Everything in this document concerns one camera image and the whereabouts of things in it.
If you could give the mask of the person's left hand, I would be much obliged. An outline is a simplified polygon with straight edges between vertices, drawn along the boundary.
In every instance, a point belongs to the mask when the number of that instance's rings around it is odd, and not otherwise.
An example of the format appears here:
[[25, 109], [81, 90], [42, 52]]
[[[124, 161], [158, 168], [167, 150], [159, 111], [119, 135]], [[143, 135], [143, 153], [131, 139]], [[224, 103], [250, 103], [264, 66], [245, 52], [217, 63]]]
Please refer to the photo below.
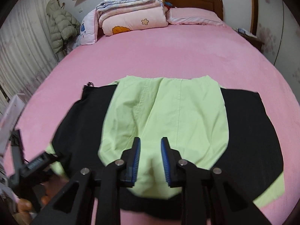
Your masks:
[[[50, 200], [62, 189], [65, 185], [63, 180], [51, 179], [50, 181], [42, 184], [45, 188], [45, 195], [41, 198], [43, 206], [47, 205]], [[33, 210], [33, 205], [30, 201], [25, 199], [19, 199], [17, 204], [18, 212], [14, 215], [15, 220], [18, 224], [31, 224], [32, 217], [30, 212]]]

